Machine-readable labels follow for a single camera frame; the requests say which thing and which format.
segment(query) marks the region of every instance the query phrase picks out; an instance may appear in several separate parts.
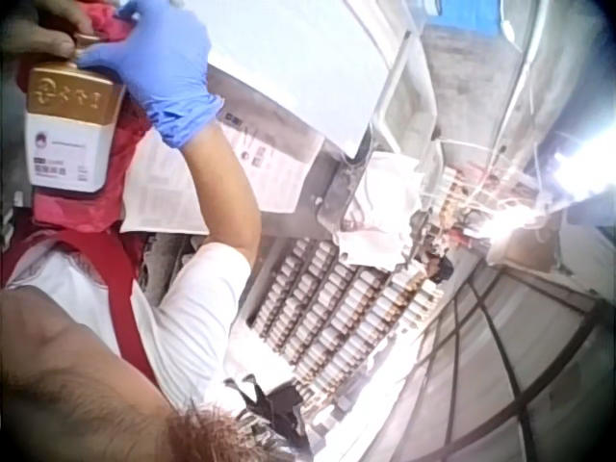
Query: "glove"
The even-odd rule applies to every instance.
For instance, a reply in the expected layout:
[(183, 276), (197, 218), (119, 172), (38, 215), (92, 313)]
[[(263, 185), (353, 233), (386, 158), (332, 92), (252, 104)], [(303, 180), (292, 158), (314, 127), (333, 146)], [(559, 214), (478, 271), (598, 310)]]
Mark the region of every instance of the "glove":
[(164, 142), (181, 148), (222, 107), (207, 90), (207, 29), (168, 0), (130, 0), (117, 15), (130, 21), (135, 13), (139, 20), (125, 41), (91, 46), (77, 65), (115, 72)]

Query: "wrist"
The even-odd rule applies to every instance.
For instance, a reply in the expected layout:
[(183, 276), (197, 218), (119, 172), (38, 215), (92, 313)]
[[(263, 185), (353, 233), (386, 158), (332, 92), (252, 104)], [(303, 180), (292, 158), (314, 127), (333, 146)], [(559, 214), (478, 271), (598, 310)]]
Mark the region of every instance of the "wrist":
[(182, 149), (204, 127), (216, 120), (222, 104), (222, 98), (204, 92), (199, 96), (174, 99), (168, 103), (154, 103), (146, 107), (145, 111), (165, 144)]

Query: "dark hair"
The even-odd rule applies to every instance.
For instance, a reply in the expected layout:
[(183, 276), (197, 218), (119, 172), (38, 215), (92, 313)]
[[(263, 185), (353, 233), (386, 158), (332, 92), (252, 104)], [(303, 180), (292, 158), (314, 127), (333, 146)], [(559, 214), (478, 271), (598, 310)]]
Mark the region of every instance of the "dark hair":
[(266, 462), (249, 431), (219, 409), (174, 412), (167, 421), (172, 462)]

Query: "paper sheet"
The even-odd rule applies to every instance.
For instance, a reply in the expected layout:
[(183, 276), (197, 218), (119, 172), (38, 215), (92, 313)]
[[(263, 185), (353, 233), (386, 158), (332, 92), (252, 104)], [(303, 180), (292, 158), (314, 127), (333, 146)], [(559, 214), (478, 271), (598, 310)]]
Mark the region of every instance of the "paper sheet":
[[(217, 92), (225, 96), (219, 115), (223, 132), (244, 167), (259, 208), (262, 212), (292, 213), (323, 136), (312, 129), (302, 132), (292, 127), (293, 122), (279, 114), (284, 110), (255, 108), (241, 91), (231, 91), (231, 98)], [(290, 131), (293, 142), (289, 142)], [(155, 130), (137, 146), (123, 201), (122, 232), (208, 232), (184, 158), (166, 146)]]

